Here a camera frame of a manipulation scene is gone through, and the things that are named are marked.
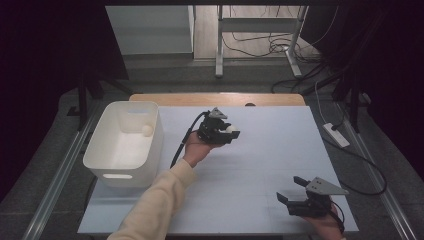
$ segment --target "bin handle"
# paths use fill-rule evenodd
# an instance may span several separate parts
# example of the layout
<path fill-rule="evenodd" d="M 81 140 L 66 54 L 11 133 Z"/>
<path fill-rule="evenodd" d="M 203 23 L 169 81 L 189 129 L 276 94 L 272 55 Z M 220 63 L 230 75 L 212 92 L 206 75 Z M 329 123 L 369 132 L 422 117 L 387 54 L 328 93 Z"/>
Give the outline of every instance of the bin handle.
<path fill-rule="evenodd" d="M 131 179 L 132 176 L 128 174 L 103 174 L 105 178 L 121 178 L 121 179 Z"/>
<path fill-rule="evenodd" d="M 146 115 L 149 114 L 149 110 L 146 109 L 128 109 L 127 110 L 128 114 L 141 114 L 141 115 Z"/>

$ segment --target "electrical cord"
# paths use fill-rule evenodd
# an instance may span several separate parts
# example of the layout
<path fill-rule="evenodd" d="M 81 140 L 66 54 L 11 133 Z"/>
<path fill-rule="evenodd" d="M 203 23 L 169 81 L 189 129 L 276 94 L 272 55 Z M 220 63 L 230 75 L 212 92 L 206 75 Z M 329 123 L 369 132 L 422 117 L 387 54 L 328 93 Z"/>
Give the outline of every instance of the electrical cord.
<path fill-rule="evenodd" d="M 363 192 L 361 190 L 357 190 L 357 189 L 351 187 L 350 185 L 346 184 L 342 180 L 339 180 L 342 185 L 344 185 L 345 187 L 349 188 L 353 192 L 359 193 L 361 195 L 366 195 L 366 196 L 378 196 L 378 195 L 383 194 L 387 190 L 387 179 L 386 179 L 386 176 L 384 175 L 383 171 L 381 171 L 380 168 L 377 167 L 377 165 L 375 165 L 370 160 L 368 160 L 368 159 L 366 159 L 366 158 L 364 158 L 364 157 L 362 157 L 362 156 L 360 156 L 360 155 L 358 155 L 356 153 L 350 152 L 350 151 L 348 151 L 346 149 L 343 149 L 343 148 L 339 148 L 337 145 L 335 145 L 334 143 L 330 142 L 329 140 L 327 140 L 327 139 L 325 139 L 323 137 L 322 137 L 322 139 L 325 142 L 327 142 L 330 146 L 333 146 L 333 147 L 335 147 L 335 148 L 337 148 L 337 149 L 339 149 L 339 150 L 341 150 L 341 151 L 343 151 L 343 152 L 345 152 L 345 153 L 347 153 L 347 154 L 349 154 L 351 156 L 357 157 L 357 158 L 361 159 L 362 161 L 364 161 L 364 162 L 368 163 L 369 165 L 371 165 L 374 169 L 376 169 L 378 171 L 378 173 L 380 174 L 380 176 L 381 176 L 381 178 L 383 179 L 383 182 L 384 182 L 383 187 L 382 187 L 381 190 L 379 190 L 377 192 L 372 192 L 372 193 L 370 193 L 370 192 Z"/>
<path fill-rule="evenodd" d="M 244 53 L 244 54 L 249 55 L 249 56 L 251 56 L 251 57 L 265 57 L 265 56 L 268 56 L 268 55 L 271 55 L 271 54 L 273 54 L 273 53 L 274 53 L 274 52 L 268 52 L 268 53 L 261 54 L 261 55 L 255 55 L 255 54 L 251 54 L 251 53 L 245 52 L 245 51 L 240 50 L 240 49 L 231 48 L 231 47 L 229 47 L 229 46 L 227 45 L 227 43 L 225 42 L 224 36 L 222 36 L 222 42 L 224 43 L 224 45 L 225 45 L 228 49 L 230 49 L 230 50 L 232 50 L 232 51 L 237 51 L 237 52 Z"/>
<path fill-rule="evenodd" d="M 290 6 L 286 6 L 287 7 L 287 11 L 289 12 L 290 16 L 293 18 L 293 14 L 291 14 L 290 12 Z"/>
<path fill-rule="evenodd" d="M 275 17 L 278 17 L 278 13 L 280 12 L 280 5 L 278 6 L 278 9 L 277 9 L 277 14 L 275 15 Z"/>
<path fill-rule="evenodd" d="M 263 17 L 265 15 L 267 9 L 268 9 L 268 6 L 265 6 L 265 11 L 261 14 L 261 17 Z"/>
<path fill-rule="evenodd" d="M 326 34 L 328 34 L 328 31 L 330 30 L 331 26 L 333 25 L 333 22 L 334 22 L 334 19 L 336 17 L 336 14 L 337 14 L 337 12 L 335 13 L 335 16 L 333 17 L 332 23 L 330 24 L 330 27 L 327 29 Z M 372 21 L 371 21 L 371 19 L 368 19 L 365 22 L 366 23 L 363 25 L 363 27 L 360 28 L 358 30 L 358 32 L 355 35 L 353 35 L 342 48 L 338 49 L 337 52 L 333 53 L 332 55 L 326 56 L 325 59 L 324 59 L 324 61 L 329 62 L 330 60 L 334 60 L 336 57 L 340 57 L 341 54 L 343 54 L 345 51 L 349 50 L 350 49 L 350 46 L 353 45 L 353 43 L 355 42 L 355 40 L 359 36 L 361 36 L 361 34 L 367 29 L 367 27 L 371 24 Z M 326 34 L 324 34 L 320 38 L 319 41 L 321 41 L 325 37 Z M 313 59 L 313 58 L 312 59 L 307 59 L 307 58 L 304 58 L 302 56 L 302 54 L 301 54 L 302 49 L 304 49 L 304 48 L 306 48 L 308 46 L 311 46 L 311 45 L 313 46 L 314 44 L 318 43 L 319 41 L 316 41 L 316 42 L 314 42 L 312 44 L 309 44 L 307 46 L 304 46 L 304 47 L 299 47 L 299 49 L 297 51 L 294 51 L 295 56 L 296 56 L 296 59 L 297 60 L 300 60 L 301 62 L 317 62 L 317 61 L 322 61 L 320 59 Z"/>
<path fill-rule="evenodd" d="M 319 201 L 316 201 L 316 200 L 314 200 L 312 198 L 310 198 L 309 201 L 311 201 L 311 202 L 315 203 L 316 205 L 320 206 L 321 209 L 326 209 L 326 207 L 324 207 L 324 205 L 321 202 L 319 202 Z M 340 209 L 340 212 L 342 213 L 343 220 L 340 219 L 339 216 L 336 213 L 334 213 L 331 209 L 327 209 L 328 215 L 330 215 L 334 220 L 336 220 L 337 225 L 338 225 L 338 227 L 340 229 L 340 233 L 343 234 L 343 232 L 345 230 L 345 227 L 344 227 L 344 220 L 345 220 L 344 213 L 343 213 L 342 209 L 340 208 L 340 206 L 337 205 L 337 203 L 333 202 L 331 199 L 330 199 L 330 202 L 332 204 L 335 204 Z"/>
<path fill-rule="evenodd" d="M 331 23 L 330 23 L 330 26 L 328 26 L 328 28 L 327 28 L 327 31 L 324 33 L 324 35 L 320 38 L 320 39 L 318 39 L 317 41 L 315 41 L 315 42 L 313 42 L 313 43 L 311 43 L 311 44 L 309 44 L 309 45 L 306 45 L 306 46 L 304 46 L 303 48 L 307 48 L 307 47 L 309 47 L 309 46 L 314 46 L 314 44 L 317 44 L 317 43 L 319 43 L 325 36 L 327 36 L 327 34 L 328 34 L 328 32 L 330 31 L 330 29 L 331 29 L 331 27 L 333 26 L 333 24 L 334 24 L 334 20 L 336 19 L 336 16 L 337 16 L 337 12 L 339 11 L 339 6 L 337 6 L 337 8 L 336 8 L 336 11 L 335 11 L 335 13 L 334 13 L 334 16 L 333 16 L 333 20 L 331 20 Z"/>
<path fill-rule="evenodd" d="M 282 84 L 282 83 L 286 83 L 286 82 L 291 82 L 291 81 L 296 81 L 296 83 L 291 86 L 291 90 L 290 92 L 293 92 L 294 88 L 296 88 L 302 81 L 307 80 L 309 78 L 312 78 L 314 76 L 316 76 L 317 74 L 319 74 L 327 65 L 324 63 L 320 63 L 317 66 L 315 66 L 311 71 L 309 71 L 307 74 L 305 74 L 302 78 L 296 78 L 296 79 L 291 79 L 291 80 L 281 80 L 278 82 L 275 82 L 272 84 L 271 86 L 271 93 L 275 93 L 275 87 Z"/>
<path fill-rule="evenodd" d="M 342 208 L 337 203 L 335 203 L 333 201 L 331 201 L 331 203 L 334 204 L 340 210 L 340 213 L 342 214 L 342 223 L 344 223 L 345 217 L 344 217 L 344 213 L 343 213 Z"/>
<path fill-rule="evenodd" d="M 337 123 L 336 125 L 333 125 L 331 127 L 331 130 L 336 131 L 337 128 L 339 128 L 341 125 L 343 125 L 343 122 L 344 122 L 344 119 L 345 119 L 345 115 L 346 115 L 346 111 L 343 111 L 342 120 L 340 120 L 340 122 Z"/>
<path fill-rule="evenodd" d="M 287 42 L 291 42 L 291 39 L 287 39 L 287 38 L 276 38 L 276 39 L 271 40 L 271 34 L 269 34 L 269 37 L 268 37 L 268 42 L 269 42 L 268 51 L 269 52 L 282 53 L 282 52 L 286 52 L 288 50 L 289 44 L 287 44 L 287 43 L 275 43 L 276 41 L 287 41 Z"/>
<path fill-rule="evenodd" d="M 196 125 L 197 121 L 199 121 L 199 119 L 200 119 L 202 116 L 206 116 L 207 114 L 209 114 L 209 112 L 202 112 L 202 113 L 200 113 L 200 114 L 199 114 L 199 116 L 197 116 L 197 117 L 196 117 L 196 119 L 193 121 L 193 124 L 191 124 L 190 128 L 187 130 L 187 132 L 186 132 L 186 134 L 185 134 L 185 136 L 184 136 L 183 140 L 182 140 L 182 141 L 181 141 L 181 143 L 180 143 L 180 146 L 178 147 L 177 152 L 176 152 L 176 153 L 175 153 L 175 155 L 174 155 L 174 158 L 172 159 L 172 163 L 171 163 L 171 167 L 170 167 L 170 168 L 172 168 L 172 167 L 175 165 L 175 163 L 177 162 L 177 160 L 178 160 L 178 156 L 180 156 L 180 153 L 181 153 L 181 151 L 183 150 L 184 145 L 185 145 L 185 143 L 187 142 L 188 137 L 189 137 L 189 136 L 190 136 L 190 134 L 193 132 L 194 125 Z"/>
<path fill-rule="evenodd" d="M 298 47 L 298 50 L 294 50 L 294 56 L 296 57 L 296 60 L 299 62 L 303 62 L 303 63 L 321 63 L 324 62 L 325 59 L 323 59 L 321 56 L 319 57 L 304 57 L 302 55 L 302 49 L 299 46 L 299 44 L 296 44 L 296 46 Z"/>
<path fill-rule="evenodd" d="M 272 35 L 272 36 L 263 36 L 263 37 L 254 37 L 254 38 L 243 38 L 243 39 L 238 39 L 238 38 L 236 38 L 236 37 L 234 36 L 234 33 L 233 33 L 233 32 L 232 32 L 232 34 L 233 34 L 233 38 L 234 38 L 234 40 L 237 40 L 237 41 L 239 41 L 239 42 L 243 42 L 243 41 L 250 41 L 250 40 L 257 40 L 257 39 L 269 38 L 269 37 L 282 37 L 282 36 L 290 35 L 290 33 L 284 33 L 284 34 L 277 34 L 277 35 Z"/>
<path fill-rule="evenodd" d="M 322 115 L 321 104 L 319 102 L 318 89 L 317 89 L 318 82 L 319 81 L 315 81 L 315 95 L 317 96 L 318 110 L 319 110 L 319 114 L 321 115 L 322 120 L 324 121 L 325 124 L 327 124 L 327 121 L 325 120 L 324 115 Z"/>
<path fill-rule="evenodd" d="M 329 65 L 329 62 L 330 62 L 330 60 L 334 60 L 334 58 L 335 57 L 338 57 L 340 54 L 342 54 L 343 52 L 345 52 L 345 51 L 347 51 L 347 50 L 349 50 L 350 49 L 350 46 L 355 42 L 355 40 L 359 37 L 359 36 L 361 36 L 361 34 L 367 29 L 367 27 L 369 26 L 369 24 L 371 23 L 371 21 L 370 20 L 368 20 L 367 21 L 368 23 L 367 24 L 364 24 L 364 26 L 363 26 L 363 28 L 361 28 L 360 30 L 358 30 L 358 32 L 353 36 L 353 37 L 351 37 L 350 39 L 349 39 L 349 41 L 341 48 L 341 49 L 339 49 L 337 52 L 335 52 L 335 53 L 333 53 L 331 56 L 329 56 L 329 57 L 327 57 L 326 58 L 326 60 L 325 61 L 322 61 L 322 62 L 320 62 L 320 64 L 319 65 L 317 65 L 314 69 L 312 69 L 308 74 L 306 74 L 306 75 L 304 75 L 302 78 L 297 78 L 297 79 L 300 79 L 300 81 L 298 81 L 296 84 L 294 84 L 293 85 L 293 87 L 292 87 L 292 89 L 291 89 L 291 91 L 290 92 L 293 92 L 294 91 L 294 89 L 297 87 L 297 86 L 299 86 L 302 82 L 303 82 L 303 80 L 306 80 L 306 79 L 309 79 L 309 78 L 312 78 L 312 77 L 314 77 L 314 76 L 316 76 L 320 71 L 322 71 L 322 69 L 320 69 L 318 72 L 316 72 L 316 74 L 313 74 L 313 75 L 311 75 L 312 74 L 312 72 L 313 71 L 315 71 L 317 68 L 319 68 L 319 66 L 321 66 L 321 64 L 326 64 L 327 66 Z M 337 72 L 335 72 L 335 73 L 333 73 L 333 75 L 336 75 L 336 74 L 342 74 L 342 73 L 344 73 L 344 72 L 346 72 L 348 69 L 350 68 L 350 64 L 348 63 L 346 66 L 344 66 L 342 69 L 340 69 L 339 71 L 337 71 Z M 275 93 L 275 91 L 274 91 L 274 88 L 276 87 L 276 86 L 278 86 L 279 84 L 281 84 L 281 83 L 284 83 L 284 82 L 286 82 L 286 81 L 278 81 L 278 82 L 276 82 L 276 83 L 274 83 L 272 86 L 271 86 L 271 93 Z"/>

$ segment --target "white tabletop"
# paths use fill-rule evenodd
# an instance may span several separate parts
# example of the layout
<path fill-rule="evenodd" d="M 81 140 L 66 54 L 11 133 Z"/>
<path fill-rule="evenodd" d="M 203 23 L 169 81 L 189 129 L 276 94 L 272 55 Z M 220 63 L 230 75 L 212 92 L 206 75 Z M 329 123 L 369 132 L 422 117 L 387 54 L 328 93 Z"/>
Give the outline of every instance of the white tabletop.
<path fill-rule="evenodd" d="M 160 107 L 164 143 L 159 172 L 172 158 L 196 116 L 211 107 Z M 213 150 L 198 164 L 198 180 L 187 191 L 169 234 L 301 234 L 313 232 L 303 219 L 290 216 L 276 192 L 305 200 L 293 176 L 321 177 L 340 186 L 307 106 L 220 107 L 238 139 Z M 78 233 L 116 231 L 145 189 L 112 188 L 98 181 Z M 343 209 L 346 231 L 358 231 L 344 196 L 332 199 Z"/>

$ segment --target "table leg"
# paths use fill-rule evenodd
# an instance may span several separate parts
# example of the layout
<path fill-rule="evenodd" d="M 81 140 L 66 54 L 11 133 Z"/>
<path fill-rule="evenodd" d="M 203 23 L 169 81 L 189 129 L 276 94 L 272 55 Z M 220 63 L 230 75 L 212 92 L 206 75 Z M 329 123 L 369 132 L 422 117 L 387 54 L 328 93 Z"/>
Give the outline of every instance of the table leg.
<path fill-rule="evenodd" d="M 218 44 L 216 48 L 215 77 L 222 78 L 224 75 L 224 50 L 222 46 L 222 5 L 218 6 Z"/>
<path fill-rule="evenodd" d="M 300 6 L 300 14 L 297 17 L 297 22 L 292 35 L 290 46 L 286 48 L 285 51 L 287 60 L 290 63 L 290 67 L 295 77 L 302 77 L 302 72 L 300 71 L 299 65 L 297 64 L 296 58 L 294 56 L 294 51 L 296 48 L 297 39 L 300 35 L 300 30 L 302 29 L 303 21 L 305 20 L 306 9 L 306 6 Z"/>

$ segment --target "white wall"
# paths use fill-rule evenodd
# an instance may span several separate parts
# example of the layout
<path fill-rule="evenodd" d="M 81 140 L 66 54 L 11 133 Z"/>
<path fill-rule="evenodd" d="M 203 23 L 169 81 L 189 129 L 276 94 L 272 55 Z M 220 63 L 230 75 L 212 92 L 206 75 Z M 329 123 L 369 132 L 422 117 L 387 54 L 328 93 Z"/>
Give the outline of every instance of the white wall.
<path fill-rule="evenodd" d="M 192 53 L 193 6 L 107 6 L 122 55 Z"/>

